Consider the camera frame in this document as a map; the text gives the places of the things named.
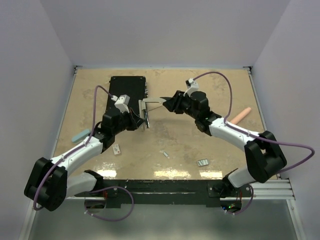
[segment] teal object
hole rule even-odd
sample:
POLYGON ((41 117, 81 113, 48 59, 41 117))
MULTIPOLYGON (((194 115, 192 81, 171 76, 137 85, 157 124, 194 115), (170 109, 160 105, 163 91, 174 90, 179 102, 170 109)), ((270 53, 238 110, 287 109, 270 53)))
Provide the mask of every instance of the teal object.
POLYGON ((75 135, 71 141, 76 144, 80 141, 82 141, 83 139, 85 139, 89 134, 90 134, 90 129, 85 129, 82 132, 80 132, 78 135, 75 135))

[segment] robotic arm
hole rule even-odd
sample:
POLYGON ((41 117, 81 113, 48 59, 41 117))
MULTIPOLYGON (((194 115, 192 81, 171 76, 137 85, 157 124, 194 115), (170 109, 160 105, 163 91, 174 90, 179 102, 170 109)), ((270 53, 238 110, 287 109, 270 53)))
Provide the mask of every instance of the robotic arm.
MULTIPOLYGON (((198 83, 189 79, 186 84, 185 92, 178 90, 173 97, 162 97, 163 106, 170 112, 191 116, 201 132, 224 139, 245 152, 247 166, 227 174, 221 184, 214 186, 214 191, 229 196, 232 191, 245 184, 255 181, 266 182, 286 166, 287 161, 279 145, 231 129, 220 115, 210 110, 206 94, 198 91, 198 83)), ((86 170, 78 176, 69 176, 86 161, 107 150, 115 142, 117 134, 124 130, 137 130, 144 123, 142 118, 128 108, 129 99, 127 95, 121 95, 119 98, 114 96, 112 100, 115 101, 116 108, 105 112, 100 127, 97 124, 94 131, 82 143, 60 156, 52 159, 42 157, 37 160, 24 194, 32 200, 37 198, 37 203, 49 211, 54 211, 66 197, 103 189, 103 177, 94 171, 86 170), (53 171, 41 187, 41 182, 51 168, 54 168, 53 171)), ((264 139, 276 140, 269 131, 258 133, 238 126, 237 128, 264 139)))

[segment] white wall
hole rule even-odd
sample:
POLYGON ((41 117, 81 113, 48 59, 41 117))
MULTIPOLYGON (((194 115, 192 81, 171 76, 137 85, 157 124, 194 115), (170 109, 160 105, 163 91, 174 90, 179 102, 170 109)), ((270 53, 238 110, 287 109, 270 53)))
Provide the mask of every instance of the white wall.
POLYGON ((289 0, 41 0, 85 66, 252 66, 289 0))
POLYGON ((0 33, 0 239, 12 240, 31 169, 52 151, 72 64, 39 0, 1 1, 0 33))
MULTIPOLYGON (((311 145, 315 156, 289 176, 308 239, 319 239, 320 1, 291 0, 253 66, 267 128, 282 141, 311 145)), ((283 147, 288 165, 309 152, 283 147)))

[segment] orange stick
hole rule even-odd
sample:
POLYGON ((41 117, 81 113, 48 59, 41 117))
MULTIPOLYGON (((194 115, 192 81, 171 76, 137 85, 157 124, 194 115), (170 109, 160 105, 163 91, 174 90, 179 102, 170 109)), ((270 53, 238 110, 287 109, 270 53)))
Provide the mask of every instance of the orange stick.
POLYGON ((242 119, 244 119, 251 111, 251 107, 247 107, 245 110, 240 112, 235 118, 233 118, 230 123, 238 124, 242 119))

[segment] wooden tabletop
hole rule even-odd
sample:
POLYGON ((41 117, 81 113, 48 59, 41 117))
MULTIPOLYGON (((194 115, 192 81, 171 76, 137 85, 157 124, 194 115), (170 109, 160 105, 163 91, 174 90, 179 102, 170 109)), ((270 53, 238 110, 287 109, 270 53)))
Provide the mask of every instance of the wooden tabletop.
MULTIPOLYGON (((109 89, 112 76, 145 76, 149 97, 172 97, 176 90, 186 90, 186 80, 212 69, 79 69, 57 142, 55 156, 73 148, 71 139, 84 129, 91 129, 93 96, 96 85, 109 89)), ((238 125, 263 132, 263 124, 248 76, 244 69, 219 69, 232 86, 233 106, 230 120, 247 107, 251 112, 238 125)), ((206 93, 211 110, 225 116, 230 93, 226 81, 217 74, 199 78, 199 91, 206 93)), ((98 90, 96 121, 101 121, 107 95, 98 90)), ((160 106, 149 103, 151 110, 160 106)), ((142 132, 124 131, 115 137, 121 155, 112 149, 78 168, 74 175, 91 169, 106 179, 221 179, 246 164, 244 153, 222 139, 200 132, 190 116, 176 115, 164 107, 149 112, 150 128, 142 132), (208 159, 199 167, 197 160, 208 159)))

